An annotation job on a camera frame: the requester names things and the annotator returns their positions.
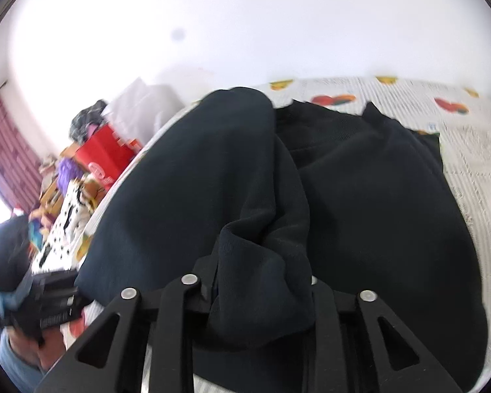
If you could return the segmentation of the left forearm blue sleeve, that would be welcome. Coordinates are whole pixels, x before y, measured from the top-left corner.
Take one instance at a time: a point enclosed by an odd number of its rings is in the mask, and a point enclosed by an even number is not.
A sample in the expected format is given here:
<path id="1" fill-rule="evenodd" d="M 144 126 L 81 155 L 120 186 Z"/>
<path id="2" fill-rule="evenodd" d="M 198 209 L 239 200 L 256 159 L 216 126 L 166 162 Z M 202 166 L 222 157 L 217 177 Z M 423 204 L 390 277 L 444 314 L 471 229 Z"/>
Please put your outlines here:
<path id="1" fill-rule="evenodd" d="M 35 392 L 35 388 L 44 376 L 39 367 L 26 363 L 13 352 L 7 336 L 2 336 L 0 339 L 0 365 L 22 393 Z"/>

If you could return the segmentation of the person's left hand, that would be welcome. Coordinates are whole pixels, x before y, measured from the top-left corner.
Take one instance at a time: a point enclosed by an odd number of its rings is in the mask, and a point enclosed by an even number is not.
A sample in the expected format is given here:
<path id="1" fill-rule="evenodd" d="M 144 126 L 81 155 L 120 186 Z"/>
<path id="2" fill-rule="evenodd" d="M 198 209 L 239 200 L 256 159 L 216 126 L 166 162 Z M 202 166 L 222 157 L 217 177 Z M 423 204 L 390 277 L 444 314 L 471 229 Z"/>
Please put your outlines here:
<path id="1" fill-rule="evenodd" d="M 8 327 L 6 332 L 13 352 L 23 361 L 47 372 L 66 352 L 64 336 L 60 328 L 53 327 L 42 332 L 43 344 L 26 336 L 21 330 Z"/>

